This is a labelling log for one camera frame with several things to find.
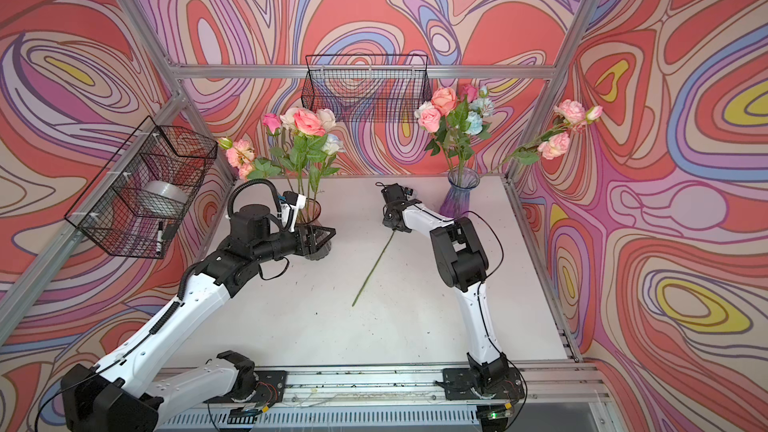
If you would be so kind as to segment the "red rimmed glass vase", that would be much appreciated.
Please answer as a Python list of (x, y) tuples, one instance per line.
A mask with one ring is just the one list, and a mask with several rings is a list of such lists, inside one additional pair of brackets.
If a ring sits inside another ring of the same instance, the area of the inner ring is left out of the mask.
[[(305, 224), (321, 227), (322, 224), (319, 220), (321, 212), (322, 208), (319, 202), (315, 199), (307, 198), (304, 208), (300, 211), (297, 217), (296, 225)], [(322, 260), (330, 254), (331, 250), (332, 242), (331, 240), (328, 240), (322, 248), (319, 248), (316, 252), (307, 255), (306, 259), (309, 261)]]

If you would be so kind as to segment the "purple blue glass vase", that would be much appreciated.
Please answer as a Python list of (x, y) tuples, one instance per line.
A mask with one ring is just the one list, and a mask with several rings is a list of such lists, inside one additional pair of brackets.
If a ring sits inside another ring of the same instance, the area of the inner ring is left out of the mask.
[(457, 219), (468, 215), (472, 191), (480, 184), (480, 175), (471, 168), (456, 168), (448, 174), (449, 190), (440, 206), (439, 213)]

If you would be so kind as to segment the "pale cream rose stem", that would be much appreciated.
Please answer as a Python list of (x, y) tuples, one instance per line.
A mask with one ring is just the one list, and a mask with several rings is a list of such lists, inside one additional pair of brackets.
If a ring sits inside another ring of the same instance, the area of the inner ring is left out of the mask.
[(384, 257), (384, 255), (385, 255), (385, 253), (386, 253), (387, 249), (389, 248), (389, 246), (390, 246), (390, 244), (391, 244), (391, 242), (392, 242), (392, 240), (393, 240), (394, 236), (395, 236), (395, 231), (393, 230), (393, 231), (390, 233), (390, 236), (389, 236), (389, 238), (388, 238), (387, 242), (386, 242), (386, 243), (385, 243), (385, 245), (382, 247), (382, 249), (381, 249), (381, 251), (380, 251), (380, 253), (379, 253), (378, 257), (376, 258), (376, 260), (375, 260), (375, 262), (374, 262), (374, 264), (373, 264), (373, 266), (371, 267), (370, 271), (369, 271), (369, 272), (368, 272), (368, 274), (366, 275), (366, 277), (365, 277), (365, 279), (364, 279), (364, 281), (363, 281), (362, 285), (360, 286), (360, 288), (359, 288), (358, 292), (356, 293), (356, 295), (355, 295), (355, 297), (354, 297), (354, 299), (353, 299), (352, 305), (351, 305), (351, 307), (352, 307), (352, 308), (356, 307), (357, 303), (359, 302), (359, 300), (360, 300), (361, 296), (363, 295), (363, 293), (364, 293), (364, 291), (365, 291), (366, 287), (368, 286), (368, 284), (369, 284), (369, 282), (370, 282), (370, 280), (371, 280), (372, 276), (374, 275), (374, 273), (375, 273), (376, 269), (378, 268), (378, 266), (379, 266), (379, 264), (380, 264), (380, 262), (381, 262), (382, 258)]

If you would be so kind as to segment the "light pink rose stem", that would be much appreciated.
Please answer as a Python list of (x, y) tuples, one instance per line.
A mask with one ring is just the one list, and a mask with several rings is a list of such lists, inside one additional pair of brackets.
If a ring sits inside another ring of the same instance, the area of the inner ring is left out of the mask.
[(430, 137), (424, 151), (428, 153), (430, 157), (441, 155), (445, 159), (447, 172), (453, 172), (456, 165), (451, 156), (447, 119), (430, 102), (422, 103), (414, 112), (414, 115), (419, 127)]

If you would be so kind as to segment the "red pink rose stem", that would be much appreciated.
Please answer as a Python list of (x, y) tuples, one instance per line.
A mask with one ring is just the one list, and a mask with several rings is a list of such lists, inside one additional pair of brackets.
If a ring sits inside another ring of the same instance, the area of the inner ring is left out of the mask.
[(321, 125), (321, 121), (318, 116), (307, 109), (297, 108), (295, 113), (295, 126), (297, 131), (297, 138), (295, 142), (294, 150), (300, 154), (300, 166), (302, 173), (302, 180), (304, 175), (308, 177), (308, 191), (310, 193), (309, 175), (308, 175), (308, 149), (310, 141), (315, 137), (323, 137), (326, 132)]

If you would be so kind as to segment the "salmon pink rose stem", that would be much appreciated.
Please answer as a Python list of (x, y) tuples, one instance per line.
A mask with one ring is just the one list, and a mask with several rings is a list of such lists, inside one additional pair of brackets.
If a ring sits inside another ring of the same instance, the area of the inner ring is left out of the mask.
[(435, 146), (433, 151), (440, 149), (443, 153), (448, 171), (460, 170), (462, 162), (462, 130), (463, 119), (467, 107), (453, 88), (445, 87), (433, 93), (431, 104), (440, 113), (437, 129), (433, 133)]

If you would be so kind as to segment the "pink spray rose bunch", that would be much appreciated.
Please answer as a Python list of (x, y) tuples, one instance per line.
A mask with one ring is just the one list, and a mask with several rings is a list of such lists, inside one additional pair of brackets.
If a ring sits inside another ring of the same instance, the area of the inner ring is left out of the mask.
[(242, 184), (254, 179), (285, 177), (284, 168), (275, 159), (257, 156), (248, 139), (233, 141), (222, 137), (217, 140), (217, 144), (224, 151), (229, 165), (237, 170)]

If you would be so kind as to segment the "magenta rose stem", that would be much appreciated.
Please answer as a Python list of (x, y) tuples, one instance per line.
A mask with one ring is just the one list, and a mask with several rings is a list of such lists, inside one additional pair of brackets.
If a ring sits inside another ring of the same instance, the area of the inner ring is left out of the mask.
[(266, 114), (262, 118), (262, 125), (271, 140), (269, 160), (273, 172), (280, 172), (287, 178), (292, 191), (302, 192), (300, 154), (294, 150), (297, 138), (295, 127), (285, 123), (277, 114)]

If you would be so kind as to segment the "light blue flower stem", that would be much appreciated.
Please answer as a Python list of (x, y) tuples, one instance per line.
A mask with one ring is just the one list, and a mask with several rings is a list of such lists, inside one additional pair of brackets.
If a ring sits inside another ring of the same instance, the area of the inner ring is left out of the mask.
[(460, 160), (465, 163), (474, 154), (472, 140), (485, 140), (490, 137), (488, 119), (495, 113), (495, 105), (486, 87), (477, 88), (478, 98), (468, 103), (461, 98), (458, 151)]

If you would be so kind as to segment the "hot pink rose stem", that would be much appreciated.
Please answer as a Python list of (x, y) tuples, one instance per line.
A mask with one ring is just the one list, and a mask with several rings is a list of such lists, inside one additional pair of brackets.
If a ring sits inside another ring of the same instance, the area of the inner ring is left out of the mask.
[(463, 100), (466, 100), (468, 103), (471, 103), (478, 98), (479, 92), (475, 86), (467, 83), (461, 86), (460, 96)]

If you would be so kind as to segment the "pale pink rose bunch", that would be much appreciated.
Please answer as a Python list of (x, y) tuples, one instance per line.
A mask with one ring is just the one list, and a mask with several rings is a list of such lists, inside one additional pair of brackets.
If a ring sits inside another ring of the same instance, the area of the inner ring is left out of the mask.
[(552, 125), (531, 141), (505, 156), (489, 173), (501, 171), (508, 164), (530, 166), (541, 160), (551, 161), (565, 155), (572, 136), (598, 122), (604, 114), (600, 105), (587, 107), (581, 102), (566, 99), (554, 107)]

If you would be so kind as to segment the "white rose stem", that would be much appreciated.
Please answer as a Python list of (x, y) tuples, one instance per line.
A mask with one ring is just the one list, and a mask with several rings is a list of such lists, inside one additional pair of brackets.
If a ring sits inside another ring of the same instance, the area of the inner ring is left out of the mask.
[[(322, 177), (333, 174), (331, 167), (336, 159), (337, 154), (342, 149), (342, 141), (331, 132), (331, 130), (336, 126), (335, 114), (330, 109), (320, 109), (317, 111), (317, 116), (320, 119), (321, 125), (326, 132), (326, 142), (321, 149), (321, 151), (325, 154), (325, 158), (319, 165), (320, 176), (317, 180), (319, 183)], [(318, 183), (314, 186), (314, 196), (317, 196), (319, 192)]]

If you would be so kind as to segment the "cream peach rose stem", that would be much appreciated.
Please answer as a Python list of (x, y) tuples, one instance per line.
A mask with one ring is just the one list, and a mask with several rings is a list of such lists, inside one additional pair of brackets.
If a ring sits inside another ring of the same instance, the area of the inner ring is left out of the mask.
[(281, 164), (286, 176), (291, 176), (295, 179), (296, 188), (298, 192), (302, 192), (302, 173), (296, 171), (292, 159), (290, 158), (290, 152), (293, 148), (294, 136), (296, 133), (295, 118), (294, 115), (298, 111), (296, 107), (290, 107), (287, 111), (279, 116), (281, 122), (280, 129), (280, 147), (283, 150), (283, 158)]

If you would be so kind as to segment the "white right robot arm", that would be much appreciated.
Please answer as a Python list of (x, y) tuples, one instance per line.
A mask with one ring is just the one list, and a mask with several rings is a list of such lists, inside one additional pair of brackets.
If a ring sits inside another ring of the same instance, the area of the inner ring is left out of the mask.
[(384, 199), (383, 225), (393, 231), (419, 232), (430, 239), (436, 268), (457, 298), (469, 342), (467, 366), (445, 368), (436, 385), (449, 401), (505, 400), (526, 397), (519, 369), (498, 343), (490, 319), (486, 281), (489, 261), (468, 218), (448, 218), (413, 197), (397, 183), (377, 185)]

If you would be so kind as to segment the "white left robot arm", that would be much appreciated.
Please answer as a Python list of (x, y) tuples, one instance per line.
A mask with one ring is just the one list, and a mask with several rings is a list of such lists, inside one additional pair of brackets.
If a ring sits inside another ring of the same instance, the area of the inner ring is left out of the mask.
[(267, 180), (233, 189), (226, 209), (230, 233), (207, 257), (189, 266), (176, 295), (145, 325), (91, 367), (76, 365), (61, 380), (70, 431), (153, 431), (173, 416), (210, 400), (248, 403), (260, 380), (255, 364), (232, 350), (164, 381), (169, 358), (267, 262), (324, 257), (336, 231), (300, 224), (305, 196), (279, 193)]

